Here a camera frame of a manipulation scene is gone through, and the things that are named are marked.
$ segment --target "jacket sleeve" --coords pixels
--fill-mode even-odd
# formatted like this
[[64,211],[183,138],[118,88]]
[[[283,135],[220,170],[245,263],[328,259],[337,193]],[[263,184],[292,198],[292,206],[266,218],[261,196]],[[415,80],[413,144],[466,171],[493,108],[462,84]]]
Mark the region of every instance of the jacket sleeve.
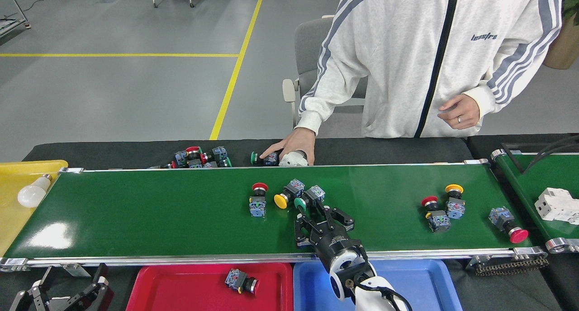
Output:
[[351,98],[360,78],[368,76],[366,63],[377,39],[368,36],[370,23],[364,10],[364,0],[341,0],[320,49],[317,80],[300,102],[296,127],[317,135],[334,107]]
[[529,84],[561,28],[561,0],[530,0],[479,85],[465,94],[480,117],[496,113]]

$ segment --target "yellow floor line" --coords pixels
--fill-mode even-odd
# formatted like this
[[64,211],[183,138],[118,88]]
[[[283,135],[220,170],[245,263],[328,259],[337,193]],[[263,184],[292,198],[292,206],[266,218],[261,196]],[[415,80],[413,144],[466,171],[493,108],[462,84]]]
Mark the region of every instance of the yellow floor line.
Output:
[[233,89],[235,88],[237,77],[239,76],[239,70],[242,67],[243,58],[246,56],[247,46],[250,42],[250,38],[252,37],[255,20],[257,19],[257,15],[259,13],[259,8],[261,8],[262,1],[263,0],[257,0],[257,4],[255,5],[252,20],[250,21],[250,25],[247,28],[246,37],[243,40],[242,49],[240,50],[239,56],[237,57],[237,62],[235,63],[233,74],[231,74],[231,78],[229,79],[229,85],[227,86],[227,90],[225,91],[225,97],[223,98],[223,102],[221,103],[219,113],[217,114],[217,119],[215,119],[215,124],[213,124],[213,130],[211,131],[211,136],[209,136],[210,140],[217,140],[217,138],[219,137],[219,132],[221,131],[221,126],[223,125],[223,120],[225,119],[225,113],[227,112],[227,108],[229,107],[229,101],[231,100],[231,95],[233,93]]
[[0,57],[217,57],[238,58],[229,53],[0,53]]

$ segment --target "yellow mushroom button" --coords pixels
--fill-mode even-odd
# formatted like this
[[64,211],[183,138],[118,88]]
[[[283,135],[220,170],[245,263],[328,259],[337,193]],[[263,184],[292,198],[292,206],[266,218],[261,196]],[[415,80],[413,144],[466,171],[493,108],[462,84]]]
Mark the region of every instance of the yellow mushroom button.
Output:
[[446,188],[444,188],[444,191],[449,192],[451,190],[457,190],[460,191],[460,193],[463,193],[463,187],[457,185],[457,184],[449,184],[446,186]]
[[287,198],[285,198],[281,194],[276,194],[275,196],[273,196],[273,201],[281,209],[286,209],[288,207]]

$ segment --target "concrete floor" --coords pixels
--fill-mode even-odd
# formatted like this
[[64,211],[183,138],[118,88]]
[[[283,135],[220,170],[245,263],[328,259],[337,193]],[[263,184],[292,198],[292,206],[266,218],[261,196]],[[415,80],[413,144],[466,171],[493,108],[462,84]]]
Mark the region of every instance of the concrete floor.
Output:
[[[34,1],[18,0],[23,8]],[[188,0],[157,0],[157,9],[151,0],[37,2],[26,12],[33,28],[0,38],[0,54],[110,56],[0,56],[0,161],[49,142],[284,137],[291,111],[281,81],[296,77],[294,30],[338,2],[263,0],[227,109],[258,0],[196,0],[193,9]],[[0,0],[0,16],[15,11]],[[175,53],[204,56],[167,56]],[[578,88],[579,61],[566,71],[542,67],[480,133],[579,132]]]

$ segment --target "robotic arm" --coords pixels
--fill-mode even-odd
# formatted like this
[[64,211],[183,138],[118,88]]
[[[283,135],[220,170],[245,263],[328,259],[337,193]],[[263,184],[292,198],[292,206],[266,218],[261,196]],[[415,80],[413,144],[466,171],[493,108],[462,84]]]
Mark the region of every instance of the robotic arm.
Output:
[[354,220],[339,208],[324,206],[324,192],[314,186],[294,200],[298,248],[311,245],[330,276],[336,297],[351,298],[356,311],[412,311],[408,301],[385,278],[377,276],[360,240],[350,239]]

